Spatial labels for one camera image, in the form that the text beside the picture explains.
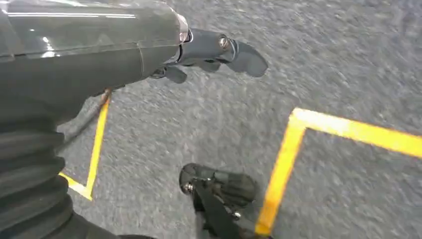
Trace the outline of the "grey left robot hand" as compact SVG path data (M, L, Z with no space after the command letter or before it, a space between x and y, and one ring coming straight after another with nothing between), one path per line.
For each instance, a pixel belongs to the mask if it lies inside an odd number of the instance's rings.
M1 238L117 238L74 211L57 126L90 97L147 78L182 83L181 66L222 64L252 77L268 68L252 46L192 28L162 1L1 1Z

